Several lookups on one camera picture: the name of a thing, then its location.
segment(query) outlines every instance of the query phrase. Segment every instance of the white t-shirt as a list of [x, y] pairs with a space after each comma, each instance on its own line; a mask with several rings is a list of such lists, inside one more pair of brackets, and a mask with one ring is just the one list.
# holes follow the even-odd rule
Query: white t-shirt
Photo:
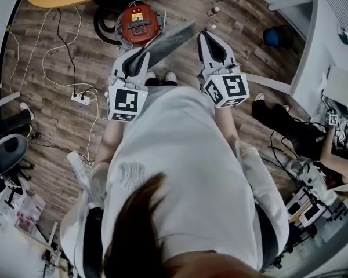
[[149, 177], [166, 174], [154, 215], [164, 260], [214, 250], [258, 267], [255, 202], [239, 161], [214, 121], [210, 99], [190, 87], [150, 88], [127, 123], [107, 176], [103, 256], [126, 199]]

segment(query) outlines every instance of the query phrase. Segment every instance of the power plug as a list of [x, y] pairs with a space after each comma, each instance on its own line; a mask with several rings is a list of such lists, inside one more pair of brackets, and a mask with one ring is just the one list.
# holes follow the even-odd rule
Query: power plug
[[74, 93], [72, 93], [71, 100], [79, 102], [79, 103], [81, 103], [83, 105], [89, 105], [90, 104], [90, 97], [86, 96], [85, 94], [82, 95], [82, 93], [76, 93], [76, 97], [74, 97]]

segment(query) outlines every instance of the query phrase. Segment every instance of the black strap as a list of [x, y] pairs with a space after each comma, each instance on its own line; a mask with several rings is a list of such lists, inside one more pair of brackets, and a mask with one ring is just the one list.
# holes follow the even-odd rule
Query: black strap
[[255, 205], [255, 209], [259, 217], [260, 232], [262, 235], [263, 265], [260, 269], [262, 272], [271, 265], [277, 257], [278, 242], [276, 232], [266, 213], [257, 204]]
[[102, 276], [102, 218], [100, 207], [89, 210], [85, 224], [82, 266], [86, 278]]

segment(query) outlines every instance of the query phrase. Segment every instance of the white desk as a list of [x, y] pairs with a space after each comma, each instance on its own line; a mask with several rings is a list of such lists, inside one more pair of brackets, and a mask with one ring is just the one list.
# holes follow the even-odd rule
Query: white desk
[[[285, 0], [269, 5], [268, 9], [277, 10], [306, 3], [313, 3], [312, 16], [303, 55], [291, 85], [261, 76], [247, 76], [249, 81], [290, 94], [313, 116], [321, 100], [318, 87], [322, 74], [327, 74], [330, 66], [348, 70], [348, 45], [344, 45], [338, 36], [340, 24], [326, 0]], [[299, 22], [292, 23], [295, 28], [299, 25]]]

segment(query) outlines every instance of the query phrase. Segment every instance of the foot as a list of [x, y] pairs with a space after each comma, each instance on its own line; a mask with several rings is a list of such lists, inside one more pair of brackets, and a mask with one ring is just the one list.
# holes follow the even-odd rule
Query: foot
[[155, 72], [153, 72], [153, 71], [148, 71], [147, 72], [146, 80], [148, 80], [150, 78], [157, 78]]
[[168, 72], [165, 76], [165, 81], [166, 82], [175, 82], [177, 83], [177, 80], [176, 80], [176, 75], [174, 72]]
[[255, 97], [255, 101], [257, 100], [264, 100], [264, 94], [263, 93], [258, 93]]
[[30, 108], [28, 107], [28, 105], [27, 105], [25, 102], [22, 102], [22, 103], [20, 104], [20, 108], [21, 108], [22, 111], [24, 111], [24, 110], [27, 109], [27, 110], [30, 112], [31, 120], [34, 120], [34, 119], [35, 119], [34, 113], [30, 110]]
[[32, 132], [32, 126], [31, 125], [28, 125], [30, 127], [30, 131], [28, 132], [28, 134], [26, 135], [26, 137], [30, 136], [31, 135], [31, 132]]

